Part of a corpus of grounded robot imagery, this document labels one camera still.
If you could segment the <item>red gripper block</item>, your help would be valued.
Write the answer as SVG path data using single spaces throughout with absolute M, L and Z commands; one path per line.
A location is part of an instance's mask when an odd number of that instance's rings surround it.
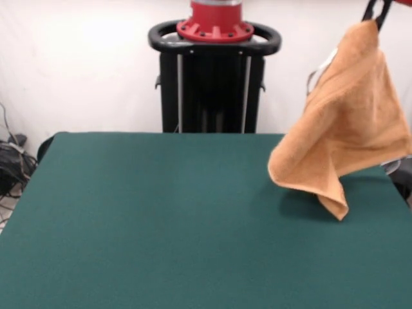
M 381 12 L 376 18 L 374 18 L 374 6 L 376 2 L 377 0 L 368 1 L 361 21 L 375 20 L 378 31 L 380 31 L 390 10 L 392 0 L 383 0 Z M 395 0 L 395 2 L 400 3 L 402 5 L 412 5 L 412 0 Z

